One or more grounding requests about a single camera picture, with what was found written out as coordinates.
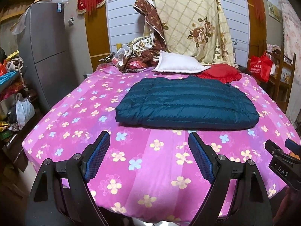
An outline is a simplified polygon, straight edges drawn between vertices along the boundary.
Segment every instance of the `pink floral bedsheet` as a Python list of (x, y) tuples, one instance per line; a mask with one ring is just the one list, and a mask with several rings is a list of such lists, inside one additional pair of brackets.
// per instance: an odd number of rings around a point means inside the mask
[[(121, 74), (114, 67), (93, 73), (57, 103), (23, 142), (38, 171), (43, 160), (69, 159), (93, 143), (103, 130), (111, 136), (104, 161), (88, 187), (98, 206), (145, 221), (189, 222), (210, 184), (205, 181), (187, 145), (191, 131), (123, 127), (115, 121), (115, 107), (130, 87), (142, 78), (181, 79), (187, 75), (162, 75), (152, 71)], [(284, 186), (269, 168), (271, 139), (285, 151), (284, 142), (301, 141), (286, 116), (248, 76), (232, 83), (254, 103), (259, 123), (242, 131), (198, 131), (202, 140), (232, 161), (253, 159), (269, 197)], [(228, 212), (235, 181), (230, 185), (220, 215)]]

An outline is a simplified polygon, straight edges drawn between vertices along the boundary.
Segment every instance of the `floral blanket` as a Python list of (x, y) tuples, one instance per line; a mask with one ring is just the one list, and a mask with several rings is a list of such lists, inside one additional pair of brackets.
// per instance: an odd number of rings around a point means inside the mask
[(136, 0), (145, 16), (144, 36), (128, 44), (122, 70), (140, 60), (157, 64), (160, 50), (184, 54), (200, 63), (236, 66), (229, 26), (220, 0)]
[[(114, 66), (100, 69), (44, 116), (25, 138), (24, 151), (38, 171), (46, 158), (67, 160), (107, 130), (111, 137), (109, 150), (96, 177), (88, 184), (96, 204), (149, 222), (183, 224), (193, 219), (210, 187), (187, 144), (192, 130), (125, 127), (115, 121), (116, 106), (145, 77), (182, 79), (187, 75), (153, 73), (150, 69), (139, 74), (120, 74)], [(272, 156), (265, 150), (265, 141), (271, 139), (288, 151), (285, 140), (291, 138), (299, 144), (300, 139), (252, 77), (243, 74), (232, 85), (254, 103), (259, 122), (248, 130), (198, 131), (198, 135), (231, 161), (253, 159), (272, 197), (285, 183), (268, 168)], [(232, 181), (220, 215), (227, 214), (234, 188)]]

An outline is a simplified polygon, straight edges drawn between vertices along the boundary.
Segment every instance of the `blue gripper pad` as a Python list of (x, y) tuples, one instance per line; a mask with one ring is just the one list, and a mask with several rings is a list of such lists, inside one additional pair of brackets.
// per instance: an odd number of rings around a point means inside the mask
[(285, 147), (287, 147), (291, 152), (296, 155), (301, 155), (301, 145), (295, 143), (293, 140), (285, 140)]
[(197, 133), (188, 137), (188, 145), (204, 179), (213, 183), (217, 174), (216, 153), (205, 145)]
[(94, 144), (90, 144), (86, 147), (82, 160), (82, 175), (86, 183), (90, 179), (95, 178), (98, 169), (106, 155), (110, 146), (110, 135), (107, 132), (101, 132)]

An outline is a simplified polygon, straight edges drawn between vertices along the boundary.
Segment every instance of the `red pillow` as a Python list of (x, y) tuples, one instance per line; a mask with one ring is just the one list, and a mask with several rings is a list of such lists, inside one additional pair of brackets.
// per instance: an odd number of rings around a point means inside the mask
[(204, 70), (197, 77), (202, 79), (216, 79), (222, 83), (239, 81), (242, 78), (242, 74), (237, 69), (228, 64), (213, 64), (210, 69)]

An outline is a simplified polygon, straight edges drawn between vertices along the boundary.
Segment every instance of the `gray refrigerator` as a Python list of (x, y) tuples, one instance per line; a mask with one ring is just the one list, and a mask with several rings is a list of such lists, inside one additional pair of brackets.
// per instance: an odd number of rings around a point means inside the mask
[(25, 29), (17, 35), (19, 55), (24, 60), (24, 78), (48, 112), (77, 87), (68, 50), (64, 5), (43, 0), (27, 12)]

